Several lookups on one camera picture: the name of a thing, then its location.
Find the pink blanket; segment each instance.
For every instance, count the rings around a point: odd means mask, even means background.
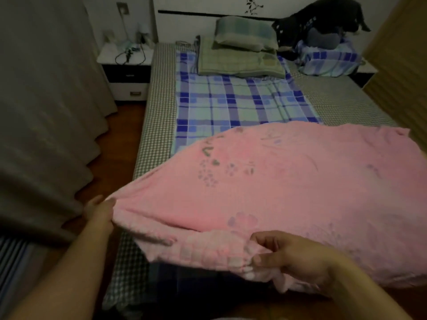
[[[248,238],[282,230],[348,253],[375,281],[427,274],[427,164],[408,130],[346,124],[237,127],[196,142],[112,196],[148,260],[302,283],[253,269]]]

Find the wooden floor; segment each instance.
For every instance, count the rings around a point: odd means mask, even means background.
[[[126,104],[118,107],[118,113],[107,118],[110,130],[97,139],[102,154],[88,166],[94,180],[76,195],[82,202],[97,194],[109,195],[132,180],[137,149],[139,145],[145,106]],[[69,222],[64,227],[78,233],[84,226],[81,218]],[[104,279],[97,303],[96,319],[120,319],[114,313],[100,312],[102,297],[105,294],[114,266],[120,231],[113,233],[105,265]],[[53,250],[46,259],[44,271],[53,267],[64,249]],[[415,320],[427,319],[427,288],[394,290],[391,294],[413,316]],[[166,319],[165,310],[173,306],[157,305],[148,308],[143,319]],[[230,303],[220,316],[247,317],[259,320],[338,320],[344,319],[334,303],[321,296],[286,293],[273,296],[256,297],[243,303]]]

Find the headboard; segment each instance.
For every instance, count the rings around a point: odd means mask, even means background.
[[[246,16],[273,22],[315,0],[153,0],[160,42],[193,43],[199,34],[214,34],[222,16]]]

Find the folded green blanket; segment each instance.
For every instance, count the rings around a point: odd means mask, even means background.
[[[227,74],[237,77],[285,77],[285,69],[275,52],[251,52],[223,46],[213,37],[200,37],[199,75]]]

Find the wooden door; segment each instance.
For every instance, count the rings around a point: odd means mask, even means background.
[[[427,149],[427,0],[401,0],[365,52],[365,92]]]

